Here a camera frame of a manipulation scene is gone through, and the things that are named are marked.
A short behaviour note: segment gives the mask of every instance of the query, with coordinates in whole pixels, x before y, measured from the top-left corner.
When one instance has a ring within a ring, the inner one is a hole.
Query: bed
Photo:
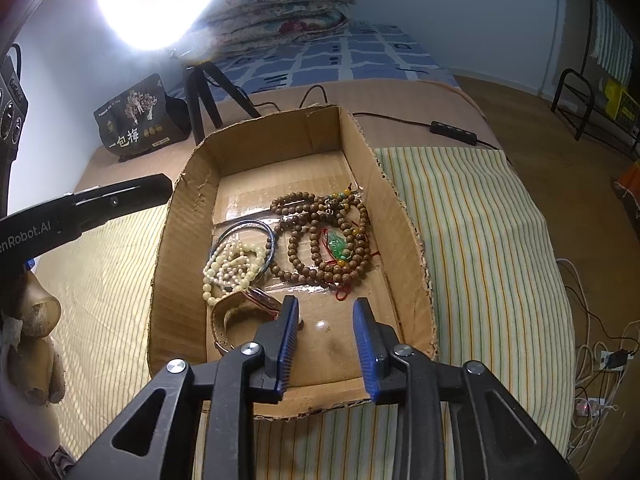
[[[322,83],[328,101],[350,112],[438,120],[497,148],[472,148],[422,126],[358,117],[424,239],[439,359],[488,364],[564,453],[574,329],[546,224],[482,112],[451,74],[399,28],[363,23],[333,37],[218,63],[248,94],[260,92],[260,101],[281,110],[297,108],[309,85]],[[225,124],[247,118],[222,92],[214,97]],[[323,99],[315,89],[306,104]],[[271,111],[267,106],[262,113]],[[203,117],[205,131],[213,132]],[[175,180],[193,148],[188,139],[122,163],[99,148],[78,189],[159,171]],[[38,264],[38,278],[63,305],[54,336],[69,373],[58,416],[63,444],[75,456],[149,380],[151,280],[165,213],[160,206],[111,221]],[[447,477],[453,478],[446,412],[444,421]],[[257,477],[278,470],[290,478],[333,478],[341,471],[347,478],[389,478],[395,424],[395,407],[370,404],[296,420],[256,420]]]

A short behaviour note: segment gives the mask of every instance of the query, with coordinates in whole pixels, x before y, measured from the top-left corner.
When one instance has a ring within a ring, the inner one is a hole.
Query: pearl
[[[329,330],[331,330],[331,327],[329,326],[328,321],[321,319],[316,323],[316,330],[318,330],[318,332],[329,332]]]

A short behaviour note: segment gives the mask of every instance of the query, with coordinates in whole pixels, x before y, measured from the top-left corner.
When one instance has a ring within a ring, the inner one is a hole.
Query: wooden bead necklace
[[[360,223],[347,218],[348,211],[355,207],[360,213]],[[364,278],[371,261],[371,249],[367,238],[369,213],[362,201],[349,189],[333,195],[315,196],[313,193],[296,192],[279,196],[271,202],[271,212],[280,217],[274,228],[276,237],[291,231],[287,256],[294,271],[285,271],[277,263],[271,264],[271,272],[285,282],[309,285],[345,285]],[[332,254],[324,234],[327,229],[321,225],[339,227],[345,237],[345,245],[340,255],[327,262],[322,260],[320,243]],[[314,266],[306,266],[298,257],[298,245],[302,238],[303,227],[308,228],[311,257]]]

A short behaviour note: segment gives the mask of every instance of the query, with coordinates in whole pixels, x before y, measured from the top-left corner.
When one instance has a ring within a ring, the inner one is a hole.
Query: blue checkered bedsheet
[[[458,83],[420,44],[395,25],[353,22],[340,34],[255,50],[216,61],[248,94],[326,81],[391,78]],[[229,96],[210,86],[214,99]],[[169,92],[185,98],[184,88]]]

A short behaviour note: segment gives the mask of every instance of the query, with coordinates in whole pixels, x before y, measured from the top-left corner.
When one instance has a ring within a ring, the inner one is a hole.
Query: power strip
[[[598,370],[604,370],[605,372],[621,372],[625,369],[624,366],[619,366],[618,368],[605,368],[607,365],[607,360],[609,360],[609,356],[613,354],[613,352],[607,352],[605,350],[600,350],[600,360],[598,361]],[[634,357],[629,354],[627,357],[627,362]]]

